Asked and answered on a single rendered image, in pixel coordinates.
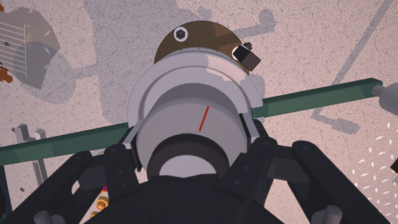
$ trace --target green bar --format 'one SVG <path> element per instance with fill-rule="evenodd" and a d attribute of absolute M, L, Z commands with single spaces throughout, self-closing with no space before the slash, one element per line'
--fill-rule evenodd
<path fill-rule="evenodd" d="M 372 89 L 376 85 L 382 86 L 383 82 L 369 78 L 265 98 L 261 107 L 252 108 L 252 117 L 270 117 L 375 97 Z"/>
<path fill-rule="evenodd" d="M 128 123 L 86 130 L 0 148 L 0 166 L 107 148 L 119 142 Z"/>

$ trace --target green metal rail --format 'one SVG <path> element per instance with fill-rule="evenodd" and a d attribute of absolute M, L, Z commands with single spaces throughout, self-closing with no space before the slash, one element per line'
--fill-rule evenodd
<path fill-rule="evenodd" d="M 376 85 L 382 86 L 383 82 L 369 78 L 265 98 L 261 107 L 252 108 L 252 117 L 270 117 L 375 97 L 372 89 Z"/>
<path fill-rule="evenodd" d="M 270 97 L 263 99 L 263 106 L 252 108 L 252 116 L 270 117 L 375 97 L 376 85 L 383 82 L 370 78 Z M 107 148 L 118 143 L 128 128 L 128 123 L 122 123 L 1 147 L 0 166 Z"/>
<path fill-rule="evenodd" d="M 0 148 L 0 166 L 107 148 L 119 142 L 128 123 L 91 129 Z"/>

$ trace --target brown circular plate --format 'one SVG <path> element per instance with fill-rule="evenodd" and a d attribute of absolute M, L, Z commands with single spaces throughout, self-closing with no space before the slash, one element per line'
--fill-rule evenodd
<path fill-rule="evenodd" d="M 210 48 L 232 58 L 232 50 L 242 43 L 231 30 L 217 23 L 195 21 L 179 27 L 184 27 L 188 31 L 187 39 L 183 42 L 177 41 L 174 38 L 175 29 L 172 30 L 160 43 L 154 64 L 172 52 L 189 47 Z M 235 59 L 234 61 L 249 75 L 249 70 L 245 66 Z"/>

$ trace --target speckled floor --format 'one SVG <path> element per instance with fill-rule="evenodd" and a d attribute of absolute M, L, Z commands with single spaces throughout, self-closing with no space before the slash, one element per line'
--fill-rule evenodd
<path fill-rule="evenodd" d="M 250 77 L 265 98 L 366 78 L 381 80 L 383 86 L 398 82 L 396 0 L 3 0 L 1 4 L 0 13 L 18 8 L 20 13 L 39 13 L 59 43 L 59 50 L 40 68 L 44 73 L 36 74 L 44 78 L 41 89 L 20 80 L 18 74 L 10 73 L 11 83 L 0 82 L 1 146 L 17 143 L 11 128 L 20 124 L 28 125 L 30 136 L 43 129 L 53 137 L 127 122 L 135 82 L 153 65 L 162 39 L 190 21 L 219 23 L 242 42 L 252 43 L 262 61 Z M 264 26 L 269 21 L 259 16 L 263 10 L 274 16 L 274 30 Z M 35 29 L 30 27 L 28 35 L 40 41 Z M 332 129 L 337 118 L 359 129 Z M 391 182 L 397 174 L 389 168 L 398 156 L 398 117 L 380 108 L 378 98 L 270 117 L 264 126 L 280 145 L 297 140 L 316 144 L 391 223 L 398 223 L 397 188 Z M 69 157 L 45 159 L 48 175 Z M 5 171 L 15 209 L 37 188 L 33 166 L 22 162 L 6 165 Z M 137 176 L 146 181 L 145 171 Z M 286 224 L 309 223 L 285 181 L 274 181 L 265 208 Z M 82 223 L 94 210 L 95 205 Z"/>

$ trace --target red indicator mark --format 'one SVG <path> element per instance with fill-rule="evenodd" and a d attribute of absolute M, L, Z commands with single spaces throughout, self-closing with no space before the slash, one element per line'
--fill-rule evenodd
<path fill-rule="evenodd" d="M 204 119 L 206 119 L 206 115 L 207 115 L 207 112 L 208 112 L 208 111 L 209 111 L 209 106 L 207 106 L 207 108 L 206 108 L 206 112 L 204 113 L 204 116 L 203 116 L 203 119 L 202 119 L 202 123 L 200 124 L 199 131 L 202 130 L 202 126 L 203 126 L 203 123 L 204 123 Z"/>

